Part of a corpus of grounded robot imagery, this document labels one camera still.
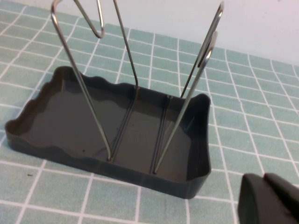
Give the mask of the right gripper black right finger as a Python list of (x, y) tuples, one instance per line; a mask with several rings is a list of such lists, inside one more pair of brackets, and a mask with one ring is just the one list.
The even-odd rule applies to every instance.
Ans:
[(292, 213), (299, 215), (299, 189), (290, 182), (274, 173), (266, 173), (265, 180), (275, 191), (280, 201)]

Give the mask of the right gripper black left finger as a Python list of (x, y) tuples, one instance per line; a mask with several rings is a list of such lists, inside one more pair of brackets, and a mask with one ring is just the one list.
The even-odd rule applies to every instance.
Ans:
[(241, 224), (297, 224), (293, 216), (263, 177), (247, 173), (242, 177), (238, 217)]

